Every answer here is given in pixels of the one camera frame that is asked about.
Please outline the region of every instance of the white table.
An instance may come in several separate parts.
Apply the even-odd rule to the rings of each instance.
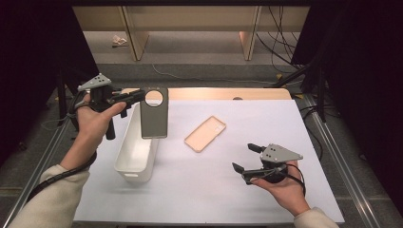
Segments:
[[[304,156],[299,167],[309,204],[344,222],[294,101],[169,101],[168,137],[159,142],[153,176],[146,183],[126,182],[114,170],[130,115],[114,118],[116,139],[100,145],[74,220],[142,225],[293,222],[268,192],[246,185],[232,167],[236,162],[245,169],[260,168],[259,155],[247,144],[277,143]],[[227,127],[195,153],[183,140],[211,115]]]

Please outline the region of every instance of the white plastic container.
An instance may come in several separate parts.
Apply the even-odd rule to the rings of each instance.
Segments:
[[[152,175],[158,139],[143,139],[140,105],[135,104],[115,170],[129,182],[146,182]]]

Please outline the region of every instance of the hand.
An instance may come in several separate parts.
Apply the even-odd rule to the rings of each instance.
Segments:
[[[297,161],[287,163],[297,167]],[[300,180],[299,171],[295,167],[289,165],[288,174]],[[311,209],[303,195],[302,186],[295,180],[285,178],[279,183],[271,183],[264,179],[251,179],[251,182],[269,191],[278,204],[287,209],[294,217]]]
[[[89,102],[89,99],[87,94],[84,101]],[[117,103],[101,113],[93,111],[88,106],[78,108],[77,118],[80,131],[60,165],[69,170],[86,163],[102,142],[110,119],[124,109],[125,103]]]

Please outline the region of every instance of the right hand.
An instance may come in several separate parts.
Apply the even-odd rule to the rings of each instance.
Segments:
[[[297,161],[287,163],[297,167]],[[299,171],[293,166],[288,166],[288,174],[301,179]],[[278,204],[287,209],[294,217],[311,209],[303,195],[302,186],[295,180],[285,178],[279,183],[271,183],[264,179],[251,179],[251,182],[269,191]]]

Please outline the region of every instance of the sleeve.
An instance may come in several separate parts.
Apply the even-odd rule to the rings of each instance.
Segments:
[[[40,182],[65,171],[62,166],[54,165],[44,172]],[[83,171],[51,184],[24,206],[10,228],[71,227],[88,177],[89,172]]]
[[[338,227],[334,221],[325,215],[325,213],[317,207],[306,211],[294,218],[294,225],[297,228],[336,228]]]

